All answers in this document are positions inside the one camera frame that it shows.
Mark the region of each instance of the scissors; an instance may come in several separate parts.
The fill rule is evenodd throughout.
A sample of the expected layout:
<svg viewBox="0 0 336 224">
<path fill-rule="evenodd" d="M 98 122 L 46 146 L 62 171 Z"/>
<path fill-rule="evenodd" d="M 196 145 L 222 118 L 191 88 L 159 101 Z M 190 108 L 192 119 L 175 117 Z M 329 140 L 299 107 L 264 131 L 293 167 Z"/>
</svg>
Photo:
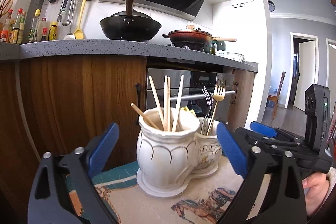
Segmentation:
<svg viewBox="0 0 336 224">
<path fill-rule="evenodd" d="M 0 1 L 0 19 L 3 15 L 6 15 L 10 8 L 12 8 L 13 0 L 1 0 Z"/>
</svg>

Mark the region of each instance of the wok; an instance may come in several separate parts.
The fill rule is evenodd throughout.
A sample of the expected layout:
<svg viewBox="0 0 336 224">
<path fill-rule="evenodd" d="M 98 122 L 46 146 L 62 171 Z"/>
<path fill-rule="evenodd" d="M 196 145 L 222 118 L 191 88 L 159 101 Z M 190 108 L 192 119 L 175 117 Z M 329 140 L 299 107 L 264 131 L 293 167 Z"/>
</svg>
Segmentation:
<svg viewBox="0 0 336 224">
<path fill-rule="evenodd" d="M 100 26 L 109 39 L 129 41 L 150 40 L 161 28 L 150 16 L 133 10 L 133 0 L 126 0 L 126 11 L 102 19 Z"/>
<path fill-rule="evenodd" d="M 212 41 L 236 42 L 235 38 L 212 37 L 208 32 L 199 30 L 176 30 L 162 35 L 169 38 L 176 47 L 188 46 L 191 50 L 200 51 L 211 44 Z"/>
</svg>

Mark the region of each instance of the human hand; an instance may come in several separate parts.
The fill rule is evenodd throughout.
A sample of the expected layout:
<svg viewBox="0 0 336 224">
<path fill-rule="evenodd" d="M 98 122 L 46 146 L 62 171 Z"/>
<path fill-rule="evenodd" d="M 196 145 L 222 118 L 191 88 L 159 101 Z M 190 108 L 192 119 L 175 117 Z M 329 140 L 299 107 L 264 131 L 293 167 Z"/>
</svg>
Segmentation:
<svg viewBox="0 0 336 224">
<path fill-rule="evenodd" d="M 327 175 L 314 173 L 302 181 L 303 188 L 310 188 L 305 199 L 307 215 L 312 216 L 322 205 L 329 189 Z"/>
</svg>

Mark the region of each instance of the stainless steel oven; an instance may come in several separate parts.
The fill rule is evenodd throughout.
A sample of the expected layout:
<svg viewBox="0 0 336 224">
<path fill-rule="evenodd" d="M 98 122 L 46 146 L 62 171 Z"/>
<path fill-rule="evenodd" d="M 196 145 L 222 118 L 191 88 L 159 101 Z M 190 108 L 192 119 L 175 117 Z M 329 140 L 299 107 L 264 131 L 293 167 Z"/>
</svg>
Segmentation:
<svg viewBox="0 0 336 224">
<path fill-rule="evenodd" d="M 173 69 L 148 69 L 147 71 L 147 94 L 146 94 L 146 109 L 156 107 L 152 88 L 148 77 L 151 75 L 156 87 L 157 95 L 163 106 L 164 95 L 164 79 L 165 75 L 170 77 L 170 94 L 171 97 L 177 96 L 179 91 L 181 75 L 184 75 L 182 96 L 185 95 L 200 95 L 201 99 L 189 99 L 181 101 L 181 107 L 187 106 L 193 109 L 197 117 L 204 117 L 207 110 L 207 102 L 204 99 L 202 92 L 205 86 L 211 93 L 214 92 L 216 82 L 219 79 L 226 78 L 226 90 L 232 90 L 234 76 L 228 73 L 216 73 L 206 71 L 190 71 L 190 70 L 173 70 Z M 227 115 L 230 106 L 231 95 L 226 95 L 222 102 L 217 105 L 215 119 L 220 122 L 227 122 Z M 171 103 L 172 107 L 176 107 L 176 103 Z"/>
</svg>

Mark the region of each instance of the white door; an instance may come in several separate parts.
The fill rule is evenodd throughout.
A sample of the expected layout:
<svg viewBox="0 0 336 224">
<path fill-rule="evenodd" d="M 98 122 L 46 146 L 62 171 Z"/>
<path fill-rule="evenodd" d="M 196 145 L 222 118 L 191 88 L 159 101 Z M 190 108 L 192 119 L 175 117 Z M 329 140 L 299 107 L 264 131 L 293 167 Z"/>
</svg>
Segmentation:
<svg viewBox="0 0 336 224">
<path fill-rule="evenodd" d="M 315 41 L 299 44 L 299 73 L 294 106 L 305 111 L 305 91 L 315 80 Z"/>
<path fill-rule="evenodd" d="M 334 104 L 336 100 L 336 46 L 329 45 L 329 80 L 328 88 L 330 90 L 330 118 L 333 115 Z"/>
</svg>

